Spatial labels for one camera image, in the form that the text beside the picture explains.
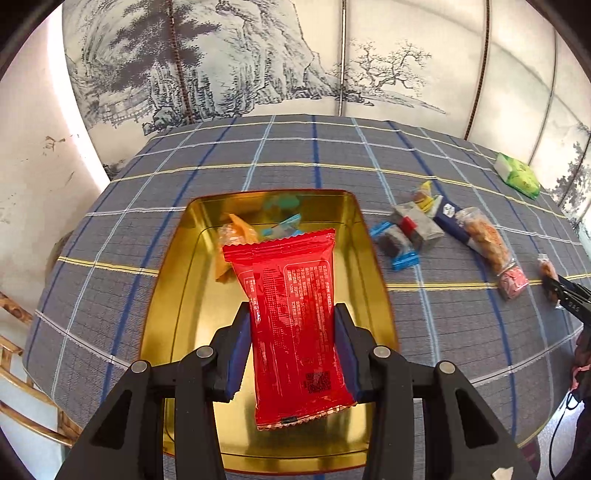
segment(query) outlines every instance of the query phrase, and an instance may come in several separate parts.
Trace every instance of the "table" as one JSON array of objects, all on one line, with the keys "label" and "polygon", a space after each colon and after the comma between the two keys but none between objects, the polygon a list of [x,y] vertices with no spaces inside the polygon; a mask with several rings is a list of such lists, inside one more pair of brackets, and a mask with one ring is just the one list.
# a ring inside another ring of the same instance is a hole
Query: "table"
[{"label": "table", "polygon": [[[425,179],[461,206],[477,206],[502,232],[532,286],[505,302],[489,269],[446,236],[420,268],[379,262],[395,309],[401,353],[450,360],[518,443],[545,425],[569,386],[580,322],[544,298],[538,253],[591,287],[591,262],[552,198],[535,201],[491,169],[491,150],[422,128],[315,115],[250,116],[152,137],[101,194],[62,252],[41,297],[24,363],[56,404],[84,426],[137,359],[158,269],[186,204],[241,190],[345,189],[368,226],[410,200]],[[417,475],[422,419],[415,403]],[[167,458],[167,476],[174,475]],[[328,476],[359,476],[361,469]]]}]

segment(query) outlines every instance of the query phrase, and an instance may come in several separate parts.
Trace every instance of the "qr code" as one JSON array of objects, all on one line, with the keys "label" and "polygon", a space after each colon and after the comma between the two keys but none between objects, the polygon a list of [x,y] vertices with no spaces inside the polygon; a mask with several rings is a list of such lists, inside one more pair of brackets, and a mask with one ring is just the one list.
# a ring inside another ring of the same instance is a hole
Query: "qr code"
[{"label": "qr code", "polygon": [[308,393],[320,393],[330,390],[330,372],[306,374],[304,387],[308,389]]}]

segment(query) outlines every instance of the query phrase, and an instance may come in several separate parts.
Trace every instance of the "green tissue box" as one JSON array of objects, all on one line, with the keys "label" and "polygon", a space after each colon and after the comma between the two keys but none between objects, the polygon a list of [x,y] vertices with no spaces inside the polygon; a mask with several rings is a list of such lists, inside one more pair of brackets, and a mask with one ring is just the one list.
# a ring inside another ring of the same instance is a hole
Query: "green tissue box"
[{"label": "green tissue box", "polygon": [[499,153],[496,156],[495,170],[509,186],[535,200],[540,194],[540,182],[535,178],[531,168],[507,155]]}]

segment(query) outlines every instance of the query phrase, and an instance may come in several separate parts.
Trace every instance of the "pink wrapped candy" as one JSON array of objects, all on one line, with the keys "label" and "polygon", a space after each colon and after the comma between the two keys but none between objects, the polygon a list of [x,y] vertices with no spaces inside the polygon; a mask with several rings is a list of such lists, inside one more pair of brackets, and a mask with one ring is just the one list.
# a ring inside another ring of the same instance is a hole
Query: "pink wrapped candy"
[{"label": "pink wrapped candy", "polygon": [[499,275],[499,290],[507,299],[518,297],[525,290],[530,281],[527,279],[521,267],[514,265]]}]

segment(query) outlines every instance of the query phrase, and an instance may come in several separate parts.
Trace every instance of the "gold metal tray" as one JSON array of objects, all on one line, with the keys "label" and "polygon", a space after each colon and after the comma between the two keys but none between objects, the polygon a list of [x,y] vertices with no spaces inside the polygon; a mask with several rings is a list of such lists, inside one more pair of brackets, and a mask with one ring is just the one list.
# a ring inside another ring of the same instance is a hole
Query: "gold metal tray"
[{"label": "gold metal tray", "polygon": [[[336,230],[335,303],[356,325],[398,349],[394,318],[372,242],[353,194],[342,190],[274,190],[202,197],[181,217],[146,319],[141,358],[152,365],[180,360],[232,323],[247,301],[235,276],[215,282],[216,229],[235,213],[258,232],[300,213],[300,229]],[[372,407],[358,405],[306,424],[272,431],[255,425],[252,350],[240,392],[215,404],[224,467],[251,473],[310,473],[365,464]],[[174,454],[174,403],[165,408],[164,451]]]}]

